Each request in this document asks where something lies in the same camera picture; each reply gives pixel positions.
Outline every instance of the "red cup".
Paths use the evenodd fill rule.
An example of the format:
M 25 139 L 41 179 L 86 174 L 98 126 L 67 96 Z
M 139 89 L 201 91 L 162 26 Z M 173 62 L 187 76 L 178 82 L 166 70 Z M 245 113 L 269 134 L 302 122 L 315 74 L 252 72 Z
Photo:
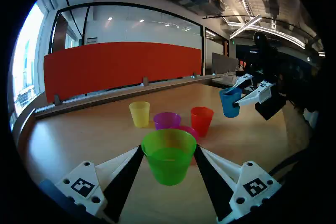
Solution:
M 192 128 L 200 137 L 205 137 L 213 118 L 213 110 L 206 107 L 195 107 L 191 109 Z

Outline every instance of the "table surface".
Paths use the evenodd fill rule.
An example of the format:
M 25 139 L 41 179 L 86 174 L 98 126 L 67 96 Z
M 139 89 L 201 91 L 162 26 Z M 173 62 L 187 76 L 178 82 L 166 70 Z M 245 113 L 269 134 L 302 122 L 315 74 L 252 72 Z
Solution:
M 220 90 L 190 84 L 38 120 L 23 156 L 25 165 L 36 183 L 43 179 L 56 183 L 83 160 L 98 165 L 136 147 L 154 130 L 153 122 L 145 129 L 133 125 L 128 105 L 140 100 L 150 103 L 150 119 L 171 111 L 181 116 L 181 125 L 187 126 L 191 108 L 213 109 L 209 131 L 200 145 L 240 165 L 253 160 L 270 171 L 300 150 L 287 139 L 281 110 L 265 121 L 250 104 L 241 107 L 236 118 L 226 118 Z M 194 160 L 184 181 L 169 187 L 155 181 L 144 157 L 120 223 L 214 223 L 215 216 Z

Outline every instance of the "blue cup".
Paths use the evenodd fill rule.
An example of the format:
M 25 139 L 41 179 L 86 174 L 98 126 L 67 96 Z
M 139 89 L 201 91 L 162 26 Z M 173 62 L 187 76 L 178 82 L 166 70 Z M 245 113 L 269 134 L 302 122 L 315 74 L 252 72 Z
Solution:
M 222 101 L 222 107 L 224 115 L 228 118 L 234 118 L 239 114 L 239 106 L 233 107 L 233 103 L 239 100 L 242 96 L 242 90 L 240 88 L 226 88 L 219 92 L 220 100 Z

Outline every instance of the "orange wall panel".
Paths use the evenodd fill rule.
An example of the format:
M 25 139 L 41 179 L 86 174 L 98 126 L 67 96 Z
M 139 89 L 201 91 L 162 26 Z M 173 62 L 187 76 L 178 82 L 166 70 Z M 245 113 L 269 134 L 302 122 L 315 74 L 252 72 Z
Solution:
M 48 102 L 75 95 L 201 73 L 199 49 L 149 42 L 112 42 L 57 51 L 44 58 Z

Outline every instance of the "green cup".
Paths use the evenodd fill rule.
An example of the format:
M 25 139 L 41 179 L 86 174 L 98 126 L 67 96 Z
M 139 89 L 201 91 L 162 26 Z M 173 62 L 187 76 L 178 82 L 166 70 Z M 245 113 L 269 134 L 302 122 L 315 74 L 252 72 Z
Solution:
M 141 148 L 155 179 L 160 184 L 176 185 L 186 176 L 196 140 L 184 130 L 160 129 L 146 135 Z

